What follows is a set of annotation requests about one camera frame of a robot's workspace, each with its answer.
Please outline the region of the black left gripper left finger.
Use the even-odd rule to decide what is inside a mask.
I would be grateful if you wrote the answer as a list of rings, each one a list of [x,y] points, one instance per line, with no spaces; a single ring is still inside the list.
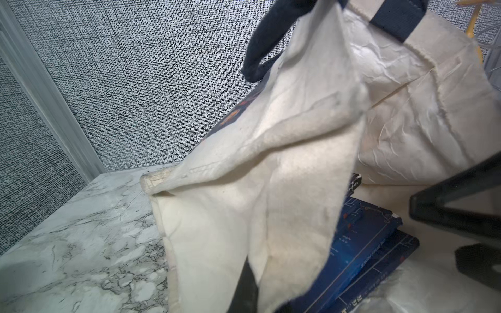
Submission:
[[[256,313],[258,292],[253,270],[246,259],[227,313]]]

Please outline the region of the cream canvas tote bag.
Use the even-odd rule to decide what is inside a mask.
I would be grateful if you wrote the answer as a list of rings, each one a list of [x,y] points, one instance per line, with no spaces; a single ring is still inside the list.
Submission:
[[[173,168],[141,178],[170,312],[303,295],[327,262],[354,172],[433,185],[500,149],[479,43],[426,1],[276,1],[242,73],[256,88]]]

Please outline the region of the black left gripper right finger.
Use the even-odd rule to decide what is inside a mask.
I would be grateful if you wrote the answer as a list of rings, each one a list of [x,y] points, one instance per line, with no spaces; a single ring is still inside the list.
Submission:
[[[457,270],[500,290],[500,154],[410,197],[413,220],[474,240],[455,250]]]

